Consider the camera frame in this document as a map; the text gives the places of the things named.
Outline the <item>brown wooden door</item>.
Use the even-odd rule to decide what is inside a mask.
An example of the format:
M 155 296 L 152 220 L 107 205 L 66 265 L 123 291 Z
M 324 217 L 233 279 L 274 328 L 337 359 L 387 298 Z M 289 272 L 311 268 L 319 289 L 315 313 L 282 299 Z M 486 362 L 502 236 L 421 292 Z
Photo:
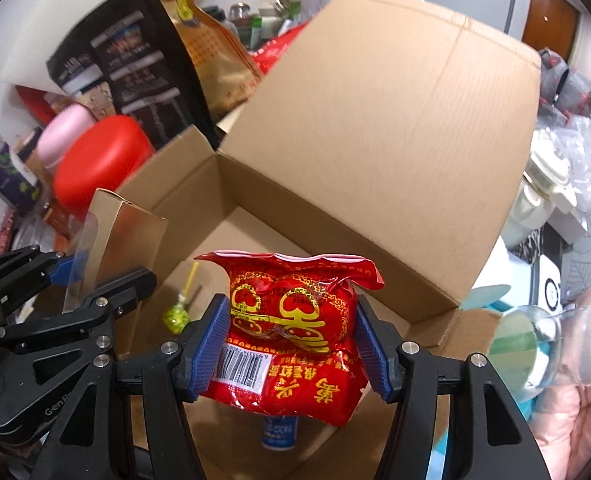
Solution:
M 522 41 L 535 50 L 548 48 L 568 62 L 580 12 L 567 0 L 531 0 Z

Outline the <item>small gold paper box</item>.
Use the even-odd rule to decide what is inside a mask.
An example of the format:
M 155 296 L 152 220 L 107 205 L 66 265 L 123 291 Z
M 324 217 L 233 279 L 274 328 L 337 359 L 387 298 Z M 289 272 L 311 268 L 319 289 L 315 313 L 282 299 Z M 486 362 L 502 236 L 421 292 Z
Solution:
M 166 219 L 98 188 L 78 233 L 63 310 L 132 270 L 152 269 L 166 229 Z

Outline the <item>clear jar green label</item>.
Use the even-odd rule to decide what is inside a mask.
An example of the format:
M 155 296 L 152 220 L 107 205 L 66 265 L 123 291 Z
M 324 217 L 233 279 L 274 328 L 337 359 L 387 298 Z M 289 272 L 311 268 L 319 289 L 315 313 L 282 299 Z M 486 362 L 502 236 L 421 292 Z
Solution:
M 517 403 L 532 401 L 553 382 L 561 340 L 559 315 L 534 306 L 501 315 L 487 356 Z

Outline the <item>black printed snack bag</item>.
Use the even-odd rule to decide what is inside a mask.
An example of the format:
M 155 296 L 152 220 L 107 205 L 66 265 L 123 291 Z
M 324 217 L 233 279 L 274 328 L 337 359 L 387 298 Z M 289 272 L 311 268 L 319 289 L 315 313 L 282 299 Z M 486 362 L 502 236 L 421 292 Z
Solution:
M 160 0 L 106 0 L 47 61 L 50 79 L 99 120 L 124 115 L 157 150 L 193 126 L 218 148 L 196 67 Z

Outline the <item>pink lidded jar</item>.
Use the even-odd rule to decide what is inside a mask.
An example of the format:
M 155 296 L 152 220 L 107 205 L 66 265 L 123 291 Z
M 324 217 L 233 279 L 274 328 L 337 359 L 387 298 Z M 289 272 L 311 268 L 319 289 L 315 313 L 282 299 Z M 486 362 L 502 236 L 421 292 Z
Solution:
M 36 146 L 37 157 L 45 170 L 53 174 L 65 153 L 96 122 L 94 114 L 77 103 L 57 114 L 42 130 Z

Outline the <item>orange yellow snack bag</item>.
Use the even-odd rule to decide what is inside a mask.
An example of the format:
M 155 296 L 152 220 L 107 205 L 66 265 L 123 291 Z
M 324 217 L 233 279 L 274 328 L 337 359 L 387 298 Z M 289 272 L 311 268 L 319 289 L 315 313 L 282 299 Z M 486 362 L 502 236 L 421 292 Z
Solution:
M 210 116 L 217 122 L 248 101 L 263 74 L 241 41 L 196 0 L 161 0 L 196 67 Z

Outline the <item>red lidded container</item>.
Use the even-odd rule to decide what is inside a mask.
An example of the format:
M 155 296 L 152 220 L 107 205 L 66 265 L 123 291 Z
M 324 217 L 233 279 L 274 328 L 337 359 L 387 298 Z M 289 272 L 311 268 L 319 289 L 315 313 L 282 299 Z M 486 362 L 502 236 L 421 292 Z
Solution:
M 154 153 L 132 117 L 102 119 L 64 154 L 53 178 L 54 196 L 69 214 L 82 220 L 97 188 L 116 191 Z

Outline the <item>brown cardboard box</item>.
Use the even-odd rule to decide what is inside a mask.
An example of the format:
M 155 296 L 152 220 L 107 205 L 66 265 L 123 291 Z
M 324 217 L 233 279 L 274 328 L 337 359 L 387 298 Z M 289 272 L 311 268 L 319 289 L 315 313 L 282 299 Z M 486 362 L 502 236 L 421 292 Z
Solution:
M 541 59 L 523 42 L 419 0 L 331 0 L 294 39 L 219 148 L 188 129 L 121 187 L 168 227 L 132 352 L 161 321 L 191 257 L 217 249 L 373 260 L 368 299 L 429 370 L 406 410 L 374 392 L 335 429 L 301 421 L 271 452 L 260 417 L 186 408 L 211 479 L 417 479 L 434 438 L 449 479 L 544 479 L 533 434 L 489 365 L 499 316 L 463 309 L 529 158 Z

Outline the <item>blue white tablet tube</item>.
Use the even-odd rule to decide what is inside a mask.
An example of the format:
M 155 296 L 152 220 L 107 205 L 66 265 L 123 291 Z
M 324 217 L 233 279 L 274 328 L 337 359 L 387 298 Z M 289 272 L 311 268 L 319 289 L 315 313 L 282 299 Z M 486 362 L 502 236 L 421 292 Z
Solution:
M 265 416 L 263 419 L 262 445 L 271 451 L 286 452 L 297 444 L 297 416 Z

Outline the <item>large red snack bag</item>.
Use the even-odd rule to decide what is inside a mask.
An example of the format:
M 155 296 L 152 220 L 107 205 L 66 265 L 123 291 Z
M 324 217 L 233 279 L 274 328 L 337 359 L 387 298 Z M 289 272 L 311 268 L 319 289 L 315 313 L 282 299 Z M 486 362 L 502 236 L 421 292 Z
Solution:
M 199 258 L 229 278 L 230 327 L 205 396 L 254 414 L 345 426 L 367 386 L 356 290 L 383 288 L 377 266 L 354 255 L 216 250 Z

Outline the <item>yellow green lollipop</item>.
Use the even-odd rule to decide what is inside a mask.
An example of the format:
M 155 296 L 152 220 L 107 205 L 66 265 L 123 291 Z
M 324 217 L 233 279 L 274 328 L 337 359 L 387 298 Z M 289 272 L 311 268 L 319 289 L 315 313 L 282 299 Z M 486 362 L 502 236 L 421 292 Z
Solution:
M 201 290 L 201 285 L 196 284 L 198 271 L 199 262 L 195 261 L 188 272 L 184 287 L 178 292 L 175 304 L 168 308 L 163 315 L 162 321 L 173 335 L 179 335 L 191 322 L 189 308 Z

